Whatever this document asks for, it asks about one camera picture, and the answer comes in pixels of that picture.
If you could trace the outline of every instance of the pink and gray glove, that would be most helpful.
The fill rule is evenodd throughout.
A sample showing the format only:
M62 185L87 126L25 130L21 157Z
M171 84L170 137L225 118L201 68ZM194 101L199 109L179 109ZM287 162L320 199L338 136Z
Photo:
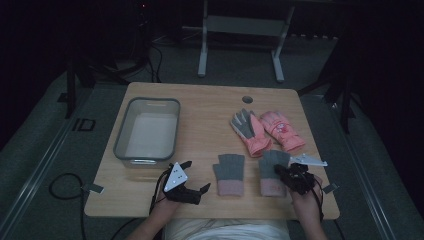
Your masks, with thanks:
M263 158L258 161L262 196L286 197L286 187L280 180L280 175L275 173L274 166L277 164L287 166L289 161L290 154L286 152L277 150L264 151Z
M243 108L235 114L231 126L245 143L251 157L260 157L263 150L271 149L272 140L265 137L264 127L252 111Z
M222 154L218 158L219 164L213 165L213 171L218 182L218 195L243 196L244 156Z

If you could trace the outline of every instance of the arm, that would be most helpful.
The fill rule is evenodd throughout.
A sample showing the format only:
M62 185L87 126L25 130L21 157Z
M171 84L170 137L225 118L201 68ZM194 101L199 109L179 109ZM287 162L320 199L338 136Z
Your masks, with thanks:
M179 202L170 201L160 191L158 201L150 216L146 218L131 234L127 240L151 240L172 219Z
M321 184L322 180L315 176L317 181ZM321 199L321 191L318 184L315 184L313 189ZM297 192L293 192L289 189L290 195L293 199L293 208L296 216L305 231L308 240L324 240L327 239L324 230L322 229L320 222L320 212L315 200L315 197L311 191L304 195L300 195Z

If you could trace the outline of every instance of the wooden table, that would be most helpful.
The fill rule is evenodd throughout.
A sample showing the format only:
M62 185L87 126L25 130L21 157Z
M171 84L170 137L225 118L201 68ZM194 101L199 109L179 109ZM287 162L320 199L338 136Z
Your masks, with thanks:
M253 98L246 104L244 96ZM282 111L306 145L292 153L306 153L319 158L314 138L297 93L294 90L202 86L183 84L131 83L119 110L94 183L105 188L103 194L90 193L85 206L88 216L145 217L148 216L156 181L164 169L131 169L113 153L113 146L129 100L135 97L175 98L181 103L177 144L171 162L193 164L185 170L189 176L186 187L198 190L211 183L199 205L183 204L175 218L241 218L295 219L290 196L286 198L260 195L258 158L250 158L247 149L230 125L234 113L242 108L260 115L269 110ZM274 140L273 149L281 150ZM244 167L244 196L221 197L212 164L218 155L242 154ZM309 168L309 172L329 184L324 167ZM336 219L339 209L332 193L324 196L325 219Z

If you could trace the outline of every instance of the glove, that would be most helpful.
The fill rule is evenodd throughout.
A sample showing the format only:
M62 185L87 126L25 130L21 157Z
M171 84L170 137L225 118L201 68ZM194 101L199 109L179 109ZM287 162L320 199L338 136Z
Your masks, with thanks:
M277 139L284 151L288 152L305 145L305 141L298 136L282 113L266 112L261 115L260 122L265 130Z
M219 155L219 164L213 165L218 181L218 195L243 196L244 156L238 154Z
M245 143L251 157L260 157L263 150L271 149L272 141L265 137L264 127L252 111L249 113L243 108L235 114L231 126Z
M286 197L287 191L280 175L275 173L274 166L279 164L288 166L290 154L277 150L264 151L259 162L261 176L261 195L264 197Z

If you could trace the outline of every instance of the gray glove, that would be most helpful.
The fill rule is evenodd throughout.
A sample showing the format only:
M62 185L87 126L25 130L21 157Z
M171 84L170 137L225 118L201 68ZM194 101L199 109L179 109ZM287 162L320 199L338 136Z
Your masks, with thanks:
M218 195L243 196L244 156L238 154L219 155L219 164L213 165L218 181Z
M280 164L288 166L290 161L290 154L270 150L263 152L263 158L259 162L259 171L261 176L261 195L265 197L275 197L287 195L286 187L280 180L280 176L275 173L274 165Z

